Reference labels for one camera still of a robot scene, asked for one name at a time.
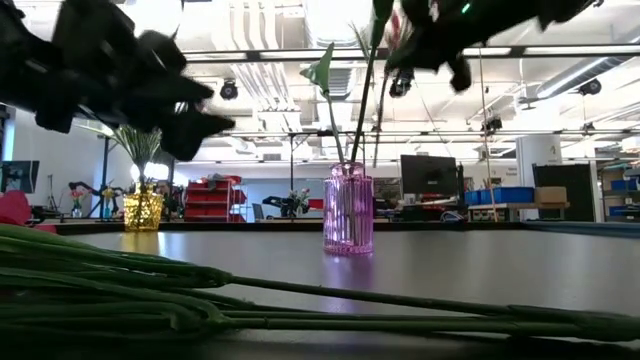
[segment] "yellow glass vase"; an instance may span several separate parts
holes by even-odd
[[[158,231],[163,203],[164,197],[154,194],[152,186],[143,194],[138,184],[135,194],[124,196],[124,230]]]

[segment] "blue storage bin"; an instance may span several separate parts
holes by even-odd
[[[467,191],[464,193],[464,202],[467,205],[479,205],[480,204],[480,192],[479,191]]]
[[[627,210],[627,205],[609,206],[609,216],[625,216],[624,210]]]
[[[535,191],[532,187],[514,186],[493,188],[493,197],[495,198],[496,204],[530,204],[535,201],[534,194]],[[482,190],[480,197],[480,202],[483,205],[491,204],[491,193],[488,189]]]
[[[636,179],[613,180],[611,182],[611,190],[614,190],[614,191],[638,190],[638,181]]]

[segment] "pillar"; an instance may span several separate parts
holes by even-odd
[[[516,159],[520,186],[536,186],[533,165],[562,165],[559,135],[530,135],[516,140]],[[539,218],[538,210],[526,210],[524,220]]]

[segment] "red flower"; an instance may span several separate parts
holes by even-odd
[[[0,197],[0,224],[25,226],[31,219],[31,207],[24,192],[8,191]],[[38,230],[56,233],[53,225],[36,225]]]

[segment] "pink object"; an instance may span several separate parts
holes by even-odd
[[[25,226],[31,219],[31,207],[24,192],[12,190],[0,197],[0,224]],[[36,229],[56,233],[53,225],[36,225]]]
[[[324,249],[337,254],[373,251],[373,180],[360,163],[335,164],[324,181]]]

